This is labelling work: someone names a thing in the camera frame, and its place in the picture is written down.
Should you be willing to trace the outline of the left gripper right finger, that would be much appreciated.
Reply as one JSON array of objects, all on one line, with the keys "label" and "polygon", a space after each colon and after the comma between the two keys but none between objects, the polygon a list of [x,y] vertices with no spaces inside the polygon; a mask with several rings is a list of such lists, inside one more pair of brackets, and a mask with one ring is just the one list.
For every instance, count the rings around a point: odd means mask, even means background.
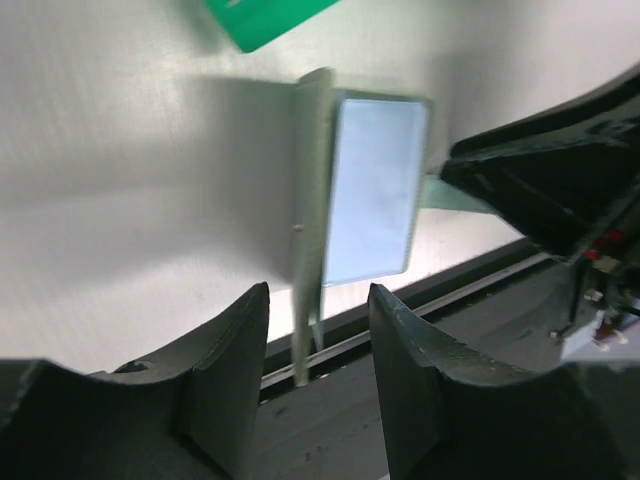
[{"label": "left gripper right finger", "polygon": [[480,353],[379,284],[369,328],[394,479],[635,479],[639,366],[534,373]]}]

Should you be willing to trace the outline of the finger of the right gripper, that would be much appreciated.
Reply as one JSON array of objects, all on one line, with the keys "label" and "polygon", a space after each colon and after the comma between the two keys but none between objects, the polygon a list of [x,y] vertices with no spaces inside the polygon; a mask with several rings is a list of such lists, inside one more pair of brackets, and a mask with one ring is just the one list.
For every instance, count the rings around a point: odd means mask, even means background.
[{"label": "finger of the right gripper", "polygon": [[571,127],[612,111],[639,94],[639,68],[632,67],[608,83],[568,102],[522,120],[479,133],[454,144],[451,159],[535,135]]},{"label": "finger of the right gripper", "polygon": [[481,161],[442,178],[482,201],[538,248],[572,262],[625,250],[639,236],[639,137]]}]

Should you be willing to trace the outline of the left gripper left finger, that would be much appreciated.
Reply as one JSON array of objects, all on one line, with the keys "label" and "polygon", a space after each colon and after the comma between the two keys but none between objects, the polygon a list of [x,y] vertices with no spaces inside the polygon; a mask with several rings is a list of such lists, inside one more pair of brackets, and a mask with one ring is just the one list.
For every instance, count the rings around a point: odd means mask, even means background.
[{"label": "left gripper left finger", "polygon": [[269,325],[252,286],[214,319],[116,371],[1,364],[5,479],[244,479]]}]

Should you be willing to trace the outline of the green plastic bin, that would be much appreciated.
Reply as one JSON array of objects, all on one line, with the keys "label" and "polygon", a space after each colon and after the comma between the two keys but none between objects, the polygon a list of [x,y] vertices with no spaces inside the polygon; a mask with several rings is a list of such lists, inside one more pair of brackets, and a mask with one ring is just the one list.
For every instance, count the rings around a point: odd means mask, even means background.
[{"label": "green plastic bin", "polygon": [[243,52],[251,53],[314,15],[336,0],[207,0],[214,19]]}]

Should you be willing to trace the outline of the sage green card holder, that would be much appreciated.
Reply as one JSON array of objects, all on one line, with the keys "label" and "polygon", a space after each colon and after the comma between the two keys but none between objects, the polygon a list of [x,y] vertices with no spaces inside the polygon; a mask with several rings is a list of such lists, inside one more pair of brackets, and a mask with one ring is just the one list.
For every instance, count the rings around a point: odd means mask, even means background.
[{"label": "sage green card holder", "polygon": [[309,381],[324,348],[323,290],[407,268],[418,211],[488,212],[424,171],[433,106],[415,96],[340,89],[329,68],[294,86],[291,360]]}]

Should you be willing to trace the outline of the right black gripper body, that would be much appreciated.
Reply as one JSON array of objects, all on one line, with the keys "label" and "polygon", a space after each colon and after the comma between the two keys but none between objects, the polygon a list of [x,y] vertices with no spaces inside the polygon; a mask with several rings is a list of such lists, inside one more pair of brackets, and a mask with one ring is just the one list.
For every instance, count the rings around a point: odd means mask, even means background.
[{"label": "right black gripper body", "polygon": [[556,257],[571,267],[565,323],[549,332],[561,360],[632,357],[639,342],[639,191],[585,219],[572,251]]}]

